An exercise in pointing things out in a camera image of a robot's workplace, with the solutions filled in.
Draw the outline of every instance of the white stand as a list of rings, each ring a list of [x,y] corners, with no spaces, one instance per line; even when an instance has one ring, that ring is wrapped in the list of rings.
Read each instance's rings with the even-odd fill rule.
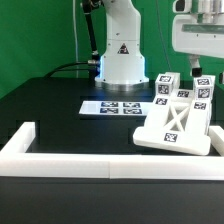
[[[224,131],[210,128],[215,77],[194,79],[194,90],[179,89],[179,74],[160,74],[156,97],[143,127],[133,135],[136,145],[207,155],[211,142],[224,155]]]

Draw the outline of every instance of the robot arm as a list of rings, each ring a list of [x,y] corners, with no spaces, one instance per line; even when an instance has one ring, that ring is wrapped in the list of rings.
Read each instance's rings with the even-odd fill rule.
[[[201,75],[200,55],[224,58],[224,0],[176,0],[173,11],[183,14],[174,18],[173,48],[190,54],[195,75]]]
[[[107,48],[101,57],[96,86],[128,91],[148,83],[145,60],[140,53],[141,16],[132,1],[83,0],[85,5],[88,5],[86,15],[104,5],[107,17]]]

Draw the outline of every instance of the black table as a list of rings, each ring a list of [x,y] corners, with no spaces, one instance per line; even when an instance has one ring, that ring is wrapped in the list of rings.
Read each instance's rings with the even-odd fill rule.
[[[182,86],[192,88],[191,82]],[[212,124],[223,126],[216,88]],[[34,78],[0,100],[0,144],[35,121],[29,153],[183,155],[133,144],[145,117],[79,115],[83,100],[151,102],[154,86],[132,93],[88,79]],[[212,156],[218,156],[211,148]],[[0,177],[0,223],[222,223],[222,181]]]

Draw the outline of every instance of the triangular sticker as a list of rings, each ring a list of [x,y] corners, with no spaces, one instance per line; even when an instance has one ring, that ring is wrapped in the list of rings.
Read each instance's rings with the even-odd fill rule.
[[[122,44],[120,50],[117,53],[118,54],[129,54],[126,44]]]

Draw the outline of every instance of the green backdrop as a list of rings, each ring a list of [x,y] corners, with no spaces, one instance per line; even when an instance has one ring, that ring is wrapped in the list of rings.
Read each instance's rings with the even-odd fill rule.
[[[190,79],[187,56],[174,52],[171,45],[173,1],[158,0],[158,20],[156,0],[133,0],[142,15],[141,52],[146,58],[146,75],[151,79],[169,71],[159,21],[172,71],[181,72],[184,80]],[[91,50],[80,0],[76,2],[76,13],[79,60],[87,60]],[[103,53],[104,9],[96,10],[92,15],[98,48]],[[29,78],[41,77],[61,64],[76,60],[72,0],[1,0],[0,31],[0,97]],[[219,74],[224,70],[223,59],[202,57],[201,65],[204,74]]]

